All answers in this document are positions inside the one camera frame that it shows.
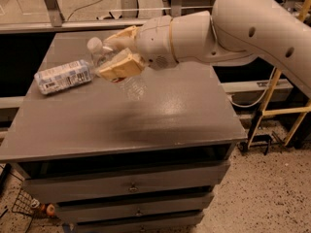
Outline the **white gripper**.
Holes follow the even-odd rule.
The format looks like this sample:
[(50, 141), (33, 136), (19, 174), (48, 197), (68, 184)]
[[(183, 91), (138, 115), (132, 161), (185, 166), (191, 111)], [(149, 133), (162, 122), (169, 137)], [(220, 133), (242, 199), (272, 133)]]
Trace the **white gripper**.
[(145, 61), (157, 71), (175, 67), (177, 61), (170, 43), (171, 21), (171, 16), (152, 18), (139, 29), (130, 26), (106, 38), (105, 44), (120, 51), (105, 54), (95, 69), (96, 75), (111, 82), (134, 77), (144, 71)]

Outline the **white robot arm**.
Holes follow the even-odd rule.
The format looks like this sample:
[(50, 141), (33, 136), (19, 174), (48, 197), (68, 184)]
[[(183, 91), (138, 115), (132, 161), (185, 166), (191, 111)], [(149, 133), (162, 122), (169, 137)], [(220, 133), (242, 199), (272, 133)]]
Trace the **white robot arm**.
[(259, 57), (311, 97), (311, 27), (274, 0), (216, 0), (210, 12), (152, 18), (105, 42), (131, 49), (153, 68), (242, 66)]

